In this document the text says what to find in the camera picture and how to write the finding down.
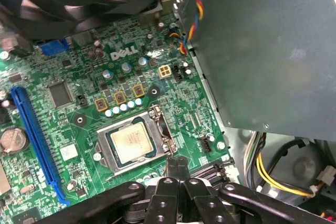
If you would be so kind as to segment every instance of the dell logo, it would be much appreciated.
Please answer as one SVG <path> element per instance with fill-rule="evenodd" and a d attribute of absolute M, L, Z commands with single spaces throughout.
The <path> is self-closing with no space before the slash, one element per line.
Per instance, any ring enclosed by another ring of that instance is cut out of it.
<path fill-rule="evenodd" d="M 134 46 L 131 46 L 131 48 L 126 47 L 125 49 L 120 49 L 119 52 L 112 52 L 110 55 L 112 60 L 118 60 L 120 57 L 129 56 L 137 52 L 139 51 L 135 49 Z"/>

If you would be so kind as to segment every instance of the blue pcie slot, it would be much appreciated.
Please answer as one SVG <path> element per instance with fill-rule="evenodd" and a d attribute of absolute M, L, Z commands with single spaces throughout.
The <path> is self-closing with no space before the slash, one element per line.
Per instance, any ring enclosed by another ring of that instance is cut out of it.
<path fill-rule="evenodd" d="M 40 124 L 36 118 L 27 90 L 23 87 L 13 87 L 10 92 L 14 103 L 19 110 L 20 117 L 26 128 L 28 139 L 34 148 L 48 185 L 51 185 L 54 188 L 58 200 L 62 204 L 69 206 L 70 202 L 66 200 L 62 191 L 60 176 L 48 148 L 47 141 L 43 136 Z"/>

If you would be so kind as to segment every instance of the green circuit board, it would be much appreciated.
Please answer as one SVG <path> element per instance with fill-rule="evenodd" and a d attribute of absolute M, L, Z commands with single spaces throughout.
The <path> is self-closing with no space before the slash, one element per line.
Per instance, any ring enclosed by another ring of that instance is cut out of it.
<path fill-rule="evenodd" d="M 79 46 L 72 40 L 68 52 L 53 57 L 44 56 L 35 48 L 31 56 L 11 56 L 9 61 L 0 62 L 0 89 L 26 88 L 58 168 L 62 189 L 72 205 L 123 182 L 145 183 L 150 177 L 162 176 L 164 157 L 118 176 L 93 159 L 97 130 L 146 111 L 155 104 L 161 107 L 178 148 L 175 156 L 187 157 L 191 171 L 228 156 L 228 149 L 219 151 L 216 148 L 218 142 L 224 141 L 223 134 L 192 57 L 183 58 L 178 45 L 167 37 L 169 24 L 176 19 L 169 14 L 161 17 L 161 22 L 165 24 L 162 32 L 158 32 L 156 26 L 142 28 L 137 17 L 90 30 L 93 40 L 99 39 L 103 44 L 104 56 L 95 60 L 88 56 L 93 42 Z M 148 34 L 153 35 L 151 41 L 146 38 Z M 147 57 L 149 63 L 145 67 L 139 66 L 139 57 Z M 125 62 L 131 66 L 129 73 L 121 68 Z M 181 66 L 183 62 L 188 63 L 190 74 L 181 74 L 180 80 L 174 74 L 159 78 L 160 66 L 168 65 L 173 71 L 174 66 Z M 110 70 L 113 77 L 103 77 L 104 70 Z M 15 81 L 9 78 L 18 73 L 20 78 Z M 71 101 L 55 107 L 50 87 L 62 82 Z M 118 91 L 125 94 L 127 102 L 135 101 L 132 87 L 139 83 L 145 93 L 141 97 L 142 105 L 111 118 L 97 110 L 95 101 L 101 98 L 110 109 L 117 106 L 114 94 Z M 76 99 L 79 95 L 85 97 L 87 105 L 79 104 Z M 24 128 L 17 109 L 8 109 L 8 114 L 11 121 L 0 125 L 0 134 L 11 127 Z M 85 117 L 84 124 L 76 122 L 78 115 Z M 215 136 L 215 141 L 210 143 L 210 153 L 204 152 L 198 140 L 207 133 Z M 66 207 L 59 203 L 54 189 L 47 185 L 31 145 L 15 154 L 0 153 L 0 162 L 11 186 L 10 191 L 0 195 L 0 199 L 5 200 L 5 206 L 0 207 L 0 223 L 23 223 L 27 216 L 38 220 Z M 67 184 L 72 179 L 76 186 L 68 191 Z M 34 189 L 22 194 L 20 189 L 27 185 L 34 185 Z"/>

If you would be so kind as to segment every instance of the motherboard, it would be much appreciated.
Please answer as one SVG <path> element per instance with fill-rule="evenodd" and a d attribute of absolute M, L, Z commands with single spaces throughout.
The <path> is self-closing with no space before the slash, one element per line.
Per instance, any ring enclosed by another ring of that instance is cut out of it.
<path fill-rule="evenodd" d="M 173 14 L 66 38 L 67 50 L 0 60 L 0 223 L 34 223 L 128 181 L 164 176 L 168 156 L 227 179 L 223 132 Z"/>

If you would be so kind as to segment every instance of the cpu socket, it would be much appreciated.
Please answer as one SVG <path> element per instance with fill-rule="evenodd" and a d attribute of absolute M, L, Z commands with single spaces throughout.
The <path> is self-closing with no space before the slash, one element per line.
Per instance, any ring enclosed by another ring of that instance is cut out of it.
<path fill-rule="evenodd" d="M 177 151 L 158 105 L 97 133 L 95 150 L 102 153 L 100 163 L 115 176 Z"/>

